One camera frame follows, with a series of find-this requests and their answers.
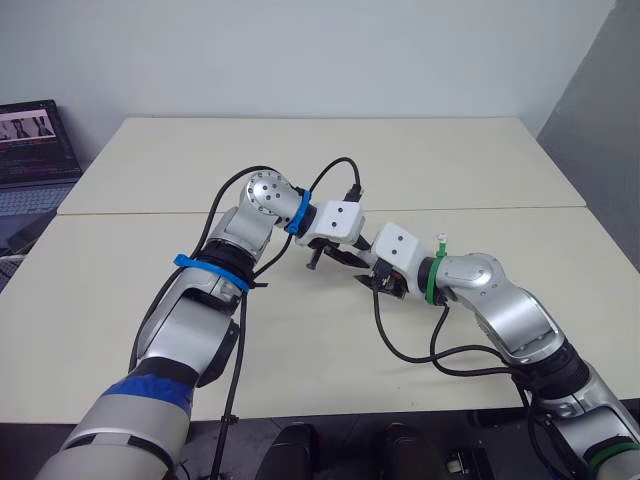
black connector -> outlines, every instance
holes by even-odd
[[[362,187],[357,184],[353,184],[353,186],[349,189],[347,194],[344,196],[345,202],[359,202],[362,198]]]

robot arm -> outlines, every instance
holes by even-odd
[[[640,478],[640,429],[595,369],[584,362],[542,304],[511,283],[500,262],[486,254],[436,255],[409,232],[387,224],[373,243],[373,278],[387,293],[408,293],[436,304],[459,302],[521,375],[532,407],[546,415],[547,430],[579,478]]]
[[[38,480],[160,480],[174,472],[193,391],[227,364],[239,333],[231,316],[254,285],[253,269],[274,225],[301,245],[316,242],[320,253],[359,261],[337,249],[363,242],[355,187],[347,195],[355,201],[312,205],[309,192],[280,173],[254,173],[204,247],[193,258],[176,258],[179,274],[138,335],[135,368],[98,398]]]

laptop keyboard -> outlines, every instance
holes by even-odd
[[[0,217],[45,213],[58,208],[73,185],[0,192]]]
[[[10,257],[0,257],[0,292],[9,283],[16,270],[22,263],[24,255],[12,255]]]

cable clip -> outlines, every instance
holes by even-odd
[[[226,423],[227,425],[234,425],[236,423],[238,423],[240,419],[234,415],[233,413],[229,414],[229,415],[223,415],[222,417],[220,417],[220,421],[222,423]]]

blue cable tie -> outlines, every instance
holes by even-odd
[[[237,277],[233,273],[229,272],[228,270],[225,270],[224,268],[219,267],[217,265],[213,265],[211,263],[201,262],[200,260],[194,260],[192,258],[187,257],[184,253],[178,254],[178,256],[176,256],[176,258],[173,260],[173,263],[175,263],[179,267],[199,268],[200,270],[206,270],[207,272],[220,275],[222,278],[226,278],[227,280],[229,280],[231,283],[233,283],[236,287],[238,287],[243,292],[248,292],[250,289],[249,284],[247,282],[242,280],[240,277]]]
[[[302,193],[302,201],[300,202],[300,206],[298,207],[298,211],[296,212],[293,220],[289,222],[284,228],[284,231],[287,233],[291,233],[295,235],[298,233],[298,229],[300,228],[300,222],[304,218],[304,214],[307,213],[307,208],[309,207],[309,201],[311,200],[311,192],[309,190],[305,190]]]

